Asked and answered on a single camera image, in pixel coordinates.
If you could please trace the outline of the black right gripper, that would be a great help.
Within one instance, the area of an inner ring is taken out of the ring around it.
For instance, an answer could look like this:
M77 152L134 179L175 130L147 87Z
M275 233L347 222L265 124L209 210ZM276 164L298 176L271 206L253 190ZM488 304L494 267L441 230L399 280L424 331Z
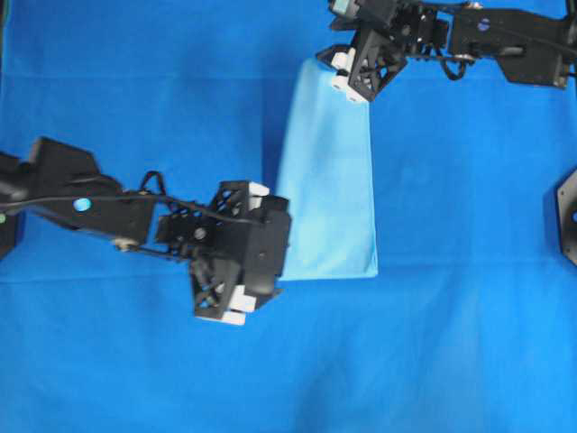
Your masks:
M335 44L316 59L348 76L332 77L332 87L355 104L372 102L402 71L409 59L437 61L449 72L443 55L450 24L438 17L443 6L423 1L399 1L388 28L363 26L351 45Z

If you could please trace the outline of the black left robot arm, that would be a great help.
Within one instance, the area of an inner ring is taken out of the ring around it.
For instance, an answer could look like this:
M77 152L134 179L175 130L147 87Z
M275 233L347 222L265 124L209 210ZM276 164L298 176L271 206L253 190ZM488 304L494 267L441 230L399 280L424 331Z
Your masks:
M91 152L42 137L27 161L1 157L2 255L17 246L25 211L102 236L124 253L186 263L193 312L203 320L241 326L279 295L289 203L253 181L221 182L206 205L172 197L155 170L126 189Z

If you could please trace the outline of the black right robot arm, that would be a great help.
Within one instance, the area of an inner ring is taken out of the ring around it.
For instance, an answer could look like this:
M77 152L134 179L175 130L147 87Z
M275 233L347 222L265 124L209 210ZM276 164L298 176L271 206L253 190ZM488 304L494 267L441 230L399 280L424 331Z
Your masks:
M410 60L435 61L451 81L482 59L510 83L566 88L576 76L576 3L563 18L475 1L331 1L335 32L348 44L317 53L334 70L331 84L354 103L372 102Z

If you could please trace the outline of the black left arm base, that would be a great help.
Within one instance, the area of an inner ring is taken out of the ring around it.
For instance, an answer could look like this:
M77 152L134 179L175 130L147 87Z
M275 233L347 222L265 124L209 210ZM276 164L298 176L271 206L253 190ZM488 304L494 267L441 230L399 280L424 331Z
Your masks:
M24 218L22 213L1 214L0 223L0 259L3 260L21 241Z

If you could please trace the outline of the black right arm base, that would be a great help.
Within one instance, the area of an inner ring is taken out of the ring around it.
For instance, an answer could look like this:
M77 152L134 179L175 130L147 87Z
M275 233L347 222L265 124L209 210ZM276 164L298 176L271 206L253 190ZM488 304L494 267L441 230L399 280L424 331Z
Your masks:
M546 191L543 212L547 251L564 267L576 270L576 167Z

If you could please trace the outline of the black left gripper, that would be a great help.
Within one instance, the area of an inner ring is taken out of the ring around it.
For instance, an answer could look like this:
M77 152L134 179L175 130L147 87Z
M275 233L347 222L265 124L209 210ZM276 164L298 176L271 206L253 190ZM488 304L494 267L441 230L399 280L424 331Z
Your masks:
M254 181L224 181L209 204L172 204L160 218L155 242L188 262L196 318L243 326L248 314L282 292L255 294L243 284L243 253L250 226L257 225L249 212L269 194Z

